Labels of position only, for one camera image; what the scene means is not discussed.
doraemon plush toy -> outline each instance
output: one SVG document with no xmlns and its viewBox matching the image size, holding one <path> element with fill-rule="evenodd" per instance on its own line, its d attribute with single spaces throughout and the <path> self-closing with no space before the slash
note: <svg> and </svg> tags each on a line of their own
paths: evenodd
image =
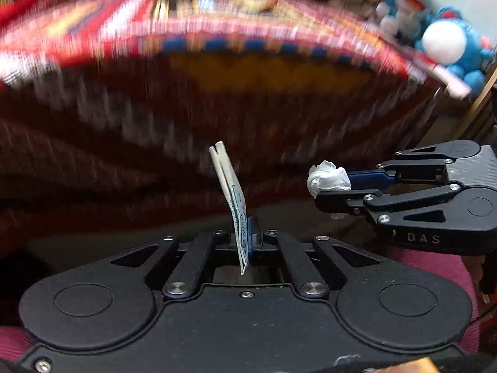
<svg viewBox="0 0 497 373">
<path fill-rule="evenodd" d="M 473 96 L 480 94 L 485 85 L 485 75 L 480 70 L 483 60 L 495 57 L 489 40 L 451 6 L 438 11 L 436 19 L 416 42 L 416 48 L 468 84 Z"/>
<path fill-rule="evenodd" d="M 380 28 L 387 34 L 416 41 L 432 20 L 429 0 L 385 0 L 376 8 Z"/>
</svg>

white cloth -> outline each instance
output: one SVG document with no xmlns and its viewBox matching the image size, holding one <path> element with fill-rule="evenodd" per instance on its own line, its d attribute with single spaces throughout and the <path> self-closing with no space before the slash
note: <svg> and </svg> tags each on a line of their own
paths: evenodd
<svg viewBox="0 0 497 373">
<path fill-rule="evenodd" d="M 350 179 L 343 167 L 336 168 L 335 164 L 324 160 L 318 166 L 313 165 L 309 169 L 307 178 L 307 189 L 312 197 L 317 194 L 331 190 L 351 190 Z"/>
</svg>

paper card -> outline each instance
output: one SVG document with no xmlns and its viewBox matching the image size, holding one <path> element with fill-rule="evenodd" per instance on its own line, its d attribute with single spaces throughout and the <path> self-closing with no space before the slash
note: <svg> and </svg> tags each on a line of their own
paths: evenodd
<svg viewBox="0 0 497 373">
<path fill-rule="evenodd" d="M 249 265 L 249 229 L 245 196 L 223 142 L 218 142 L 214 147 L 210 147 L 209 152 L 221 189 L 231 210 L 240 274 L 243 275 Z"/>
</svg>

black circular pad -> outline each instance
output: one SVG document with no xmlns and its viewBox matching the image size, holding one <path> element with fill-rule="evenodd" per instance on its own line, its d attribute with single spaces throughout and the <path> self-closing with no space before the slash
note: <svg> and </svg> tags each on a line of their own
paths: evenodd
<svg viewBox="0 0 497 373">
<path fill-rule="evenodd" d="M 94 350 L 121 342 L 143 328 L 154 310 L 152 292 L 138 268 L 106 261 L 39 281 L 19 304 L 31 334 L 66 350 Z"/>
<path fill-rule="evenodd" d="M 112 303 L 112 291 L 103 286 L 84 283 L 69 286 L 60 291 L 54 300 L 64 314 L 73 317 L 89 317 L 99 314 Z"/>
<path fill-rule="evenodd" d="M 379 295 L 383 308 L 391 313 L 417 317 L 428 313 L 436 305 L 435 295 L 415 284 L 394 284 L 384 288 Z"/>
<path fill-rule="evenodd" d="M 453 140 L 437 145 L 449 158 L 461 159 L 478 154 L 480 145 L 472 140 Z"/>
<path fill-rule="evenodd" d="M 414 351 L 460 340 L 464 334 L 471 301 L 455 283 L 392 261 L 352 273 L 337 307 L 359 336 Z"/>
<path fill-rule="evenodd" d="M 492 211 L 492 203 L 485 198 L 473 198 L 468 202 L 468 210 L 474 216 L 485 217 Z"/>
</svg>

metal screw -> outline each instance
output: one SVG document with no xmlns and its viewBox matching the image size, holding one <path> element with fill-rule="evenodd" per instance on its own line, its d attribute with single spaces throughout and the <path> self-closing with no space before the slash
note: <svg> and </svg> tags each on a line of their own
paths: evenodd
<svg viewBox="0 0 497 373">
<path fill-rule="evenodd" d="M 322 283 L 318 283 L 318 282 L 305 283 L 302 285 L 302 290 L 304 290 L 305 294 L 310 294 L 311 296 L 323 294 L 326 291 L 326 289 L 322 285 Z"/>
<path fill-rule="evenodd" d="M 378 217 L 378 222 L 381 224 L 388 223 L 390 221 L 390 216 L 388 214 L 382 214 Z"/>
<path fill-rule="evenodd" d="M 240 293 L 240 297 L 243 299 L 251 299 L 255 296 L 255 293 L 253 291 L 243 291 Z"/>
<path fill-rule="evenodd" d="M 40 359 L 34 364 L 34 368 L 40 373 L 50 373 L 52 371 L 52 365 L 49 361 L 45 359 Z"/>
<path fill-rule="evenodd" d="M 172 282 L 166 285 L 166 292 L 169 294 L 185 294 L 188 289 L 188 285 L 185 282 Z"/>
</svg>

